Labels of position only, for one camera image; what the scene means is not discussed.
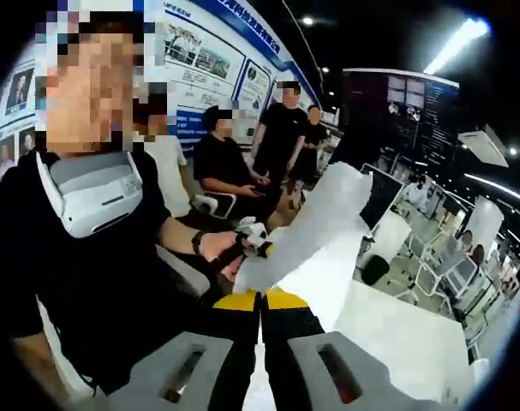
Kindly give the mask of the person's left hand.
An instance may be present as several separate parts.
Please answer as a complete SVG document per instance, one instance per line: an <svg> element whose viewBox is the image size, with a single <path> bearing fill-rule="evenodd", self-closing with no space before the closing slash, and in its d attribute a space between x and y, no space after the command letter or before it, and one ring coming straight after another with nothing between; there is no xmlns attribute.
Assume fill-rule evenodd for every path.
<svg viewBox="0 0 520 411"><path fill-rule="evenodd" d="M237 243L237 233L233 231L219 233L205 233L200 239L200 255L217 272L221 273L231 283L235 282L236 274L240 269L244 256L242 253L232 256L234 259L229 261L230 253L228 250Z"/></svg>

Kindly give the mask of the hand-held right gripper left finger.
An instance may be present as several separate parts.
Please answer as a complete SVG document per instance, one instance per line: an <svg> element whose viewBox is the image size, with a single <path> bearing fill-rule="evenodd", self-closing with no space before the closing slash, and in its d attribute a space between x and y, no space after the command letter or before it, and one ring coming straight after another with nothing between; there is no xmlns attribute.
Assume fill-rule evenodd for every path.
<svg viewBox="0 0 520 411"><path fill-rule="evenodd" d="M260 293L227 295L134 366L115 410L240 410L255 368Z"/></svg>

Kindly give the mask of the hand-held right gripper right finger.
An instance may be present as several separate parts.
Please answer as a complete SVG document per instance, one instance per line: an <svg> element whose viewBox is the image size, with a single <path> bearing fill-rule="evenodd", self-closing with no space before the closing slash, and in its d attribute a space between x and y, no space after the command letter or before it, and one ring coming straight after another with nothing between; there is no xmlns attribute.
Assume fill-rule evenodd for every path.
<svg viewBox="0 0 520 411"><path fill-rule="evenodd" d="M338 331L326 332L305 300L280 288L261 306L265 365L278 410L412 410L385 365Z"/></svg>

